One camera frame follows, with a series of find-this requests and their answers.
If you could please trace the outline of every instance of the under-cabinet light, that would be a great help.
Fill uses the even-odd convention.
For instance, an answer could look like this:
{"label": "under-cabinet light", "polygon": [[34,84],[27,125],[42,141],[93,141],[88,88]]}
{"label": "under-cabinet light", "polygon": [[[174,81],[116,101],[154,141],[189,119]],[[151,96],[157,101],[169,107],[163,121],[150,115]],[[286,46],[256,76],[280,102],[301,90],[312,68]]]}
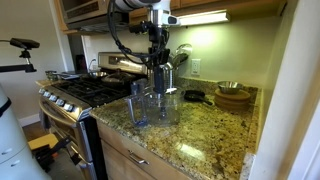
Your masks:
{"label": "under-cabinet light", "polygon": [[178,18],[180,19],[181,26],[230,21],[230,16],[225,10],[191,14],[186,16],[180,16]]}

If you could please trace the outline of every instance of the stove knob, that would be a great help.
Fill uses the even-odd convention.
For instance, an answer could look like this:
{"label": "stove knob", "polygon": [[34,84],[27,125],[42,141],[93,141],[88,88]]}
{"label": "stove knob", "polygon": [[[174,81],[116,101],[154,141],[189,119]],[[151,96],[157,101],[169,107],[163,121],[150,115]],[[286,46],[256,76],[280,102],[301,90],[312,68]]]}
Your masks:
{"label": "stove knob", "polygon": [[40,89],[39,89],[39,94],[43,94],[45,91],[46,91],[45,89],[40,88]]}
{"label": "stove knob", "polygon": [[57,99],[58,99],[58,96],[56,96],[56,95],[51,95],[49,97],[49,100],[52,101],[52,102],[56,102]]}
{"label": "stove knob", "polygon": [[68,111],[68,112],[71,112],[72,109],[73,109],[73,105],[66,103],[66,104],[64,105],[63,109],[66,110],[66,111]]}
{"label": "stove knob", "polygon": [[58,105],[58,106],[63,106],[64,105],[64,100],[62,100],[62,99],[57,99],[57,101],[56,101],[56,104]]}
{"label": "stove knob", "polygon": [[48,91],[45,91],[45,92],[43,93],[43,96],[49,98],[49,97],[51,96],[51,93],[48,92]]}

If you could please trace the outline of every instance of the black frying pan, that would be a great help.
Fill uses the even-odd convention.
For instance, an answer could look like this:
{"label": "black frying pan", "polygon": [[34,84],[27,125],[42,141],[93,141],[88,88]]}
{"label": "black frying pan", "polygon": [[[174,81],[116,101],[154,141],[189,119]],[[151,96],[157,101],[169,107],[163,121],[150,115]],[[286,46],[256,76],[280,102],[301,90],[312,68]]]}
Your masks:
{"label": "black frying pan", "polygon": [[212,102],[208,101],[208,99],[205,98],[205,93],[202,91],[186,90],[184,99],[191,102],[205,102],[208,105],[212,105]]}

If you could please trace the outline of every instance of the stove burner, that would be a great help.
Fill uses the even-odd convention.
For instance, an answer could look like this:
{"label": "stove burner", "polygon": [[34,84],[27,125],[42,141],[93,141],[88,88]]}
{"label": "stove burner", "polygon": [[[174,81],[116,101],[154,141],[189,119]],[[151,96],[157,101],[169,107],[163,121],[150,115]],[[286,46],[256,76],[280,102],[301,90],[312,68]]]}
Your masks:
{"label": "stove burner", "polygon": [[110,87],[101,81],[73,80],[53,85],[55,88],[70,94],[92,107],[109,103],[116,99],[128,96],[130,87]]}

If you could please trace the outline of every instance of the electrical outlet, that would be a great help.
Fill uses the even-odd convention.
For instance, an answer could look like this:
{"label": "electrical outlet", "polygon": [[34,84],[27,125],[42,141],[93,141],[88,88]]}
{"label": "electrical outlet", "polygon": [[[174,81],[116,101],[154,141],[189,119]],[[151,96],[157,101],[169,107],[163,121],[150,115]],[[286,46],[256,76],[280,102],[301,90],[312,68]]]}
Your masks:
{"label": "electrical outlet", "polygon": [[200,75],[200,60],[201,59],[191,60],[191,75]]}

